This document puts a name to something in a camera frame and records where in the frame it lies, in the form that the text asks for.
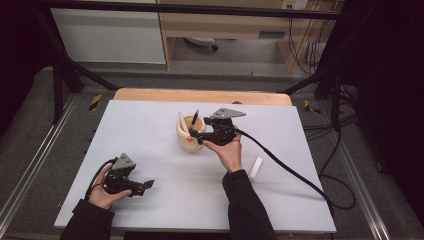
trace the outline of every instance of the black pole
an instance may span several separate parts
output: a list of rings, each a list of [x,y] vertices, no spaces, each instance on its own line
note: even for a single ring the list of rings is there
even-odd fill
[[[352,20],[356,15],[340,12],[300,11],[269,8],[245,8],[204,5],[180,4],[152,4],[152,3],[122,3],[97,1],[70,1],[70,0],[37,0],[37,5],[49,8],[124,11],[124,12],[157,12],[157,13],[185,13],[185,14],[212,14],[253,17],[301,18],[323,20]]]
[[[90,78],[91,80],[95,81],[96,83],[102,85],[103,87],[109,89],[109,90],[118,90],[121,87],[118,87],[112,83],[109,83],[108,81],[104,80],[103,78],[97,76],[96,74],[92,73],[90,70],[84,68],[74,60],[68,57],[69,64],[79,73],[85,75],[86,77]]]
[[[333,80],[333,100],[331,102],[331,122],[337,132],[340,132],[339,123],[339,107],[340,107],[340,88],[341,78],[340,75],[336,75]]]
[[[59,64],[61,71],[60,74],[65,80],[65,83],[68,85],[69,90],[71,92],[81,92],[84,86],[81,80],[79,79],[78,75],[67,62],[66,57],[68,56],[68,54],[66,53],[62,42],[55,34],[55,31],[52,29],[52,26],[50,25],[46,17],[47,9],[48,8],[37,7],[33,8],[33,12],[41,27],[43,28],[44,32],[46,33],[46,36],[50,41],[50,45],[54,49],[55,54],[53,55],[53,59]]]
[[[306,86],[308,86],[309,84],[313,83],[313,82],[319,82],[322,80],[323,77],[325,77],[329,72],[329,68],[325,68],[322,69],[320,72],[317,72],[315,75],[312,75],[310,77],[308,77],[307,79],[285,89],[282,91],[277,91],[276,93],[283,93],[283,94],[293,94],[295,92],[297,92],[299,89],[302,89]]]
[[[53,89],[54,89],[54,119],[56,124],[63,114],[63,89],[62,89],[62,73],[60,64],[53,64]]]

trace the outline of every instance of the hand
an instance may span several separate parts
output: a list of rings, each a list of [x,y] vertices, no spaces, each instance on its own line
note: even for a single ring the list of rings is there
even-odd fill
[[[203,141],[203,144],[214,151],[219,160],[221,160],[222,165],[227,169],[229,173],[238,171],[242,169],[241,167],[241,135],[237,133],[236,137],[229,142],[227,145],[218,146],[209,141]]]
[[[117,194],[109,194],[103,188],[103,183],[105,181],[105,175],[107,171],[112,167],[112,164],[107,165],[105,168],[100,171],[97,176],[96,182],[94,183],[94,188],[91,190],[90,198],[88,202],[94,204],[98,207],[109,210],[112,205],[123,198],[128,197],[131,194],[131,190],[125,190]]]

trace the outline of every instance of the black sleeve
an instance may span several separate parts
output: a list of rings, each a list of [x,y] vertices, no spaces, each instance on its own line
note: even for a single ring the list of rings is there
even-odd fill
[[[61,240],[109,240],[114,212],[80,200],[72,211],[74,216],[62,232]]]
[[[222,179],[229,200],[228,218],[232,240],[277,240],[268,214],[245,170],[225,174]]]

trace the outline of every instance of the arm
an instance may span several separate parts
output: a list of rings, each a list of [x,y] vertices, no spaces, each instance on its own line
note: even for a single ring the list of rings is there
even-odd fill
[[[103,182],[108,165],[97,176],[96,182],[87,201],[80,200],[72,211],[74,216],[62,232],[61,239],[93,239],[104,240],[110,238],[110,230],[115,213],[109,211],[112,205],[131,194],[131,190],[117,194],[109,194],[103,189]]]
[[[232,240],[277,240],[268,214],[252,184],[242,169],[241,135],[225,146],[217,146],[204,141],[204,145],[214,151],[227,169],[222,185],[229,200],[228,218]]]
[[[72,211],[74,216],[62,232],[61,240],[110,238],[110,229],[115,213],[80,200]]]
[[[228,219],[232,240],[277,240],[268,214],[246,171],[225,174],[222,179],[229,200]]]

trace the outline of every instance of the person's left hand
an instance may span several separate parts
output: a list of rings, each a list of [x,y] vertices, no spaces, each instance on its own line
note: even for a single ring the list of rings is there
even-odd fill
[[[103,188],[103,183],[105,181],[105,175],[107,171],[112,167],[112,164],[107,165],[105,168],[100,171],[97,176],[96,182],[94,183],[94,188],[91,190],[90,198],[88,202],[94,204],[103,209],[109,210],[112,205],[123,198],[128,197],[131,194],[131,190],[125,190],[117,194],[109,194]]]

